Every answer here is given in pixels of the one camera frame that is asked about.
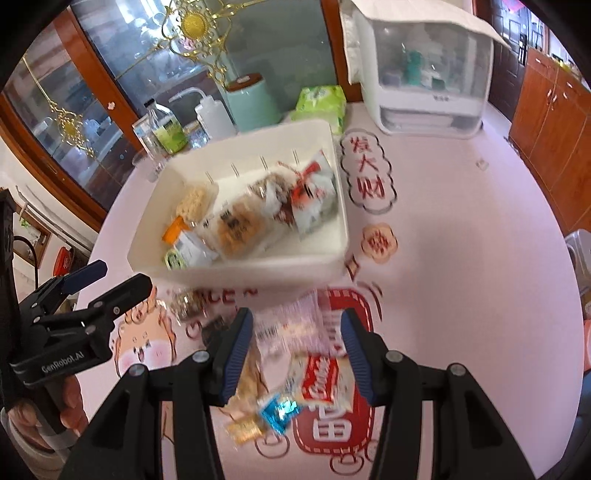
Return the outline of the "person's left hand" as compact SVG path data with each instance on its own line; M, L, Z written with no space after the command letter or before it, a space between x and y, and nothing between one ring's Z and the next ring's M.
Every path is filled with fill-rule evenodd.
M60 422L66 430L79 437L88 426L88 416L84 409L79 380L70 376L63 380L61 393L63 406L60 410ZM7 410L11 426L31 445L43 450L53 450L54 441L47 442L52 435L47 422L56 409L52 406L49 413L44 413L31 399L22 399Z

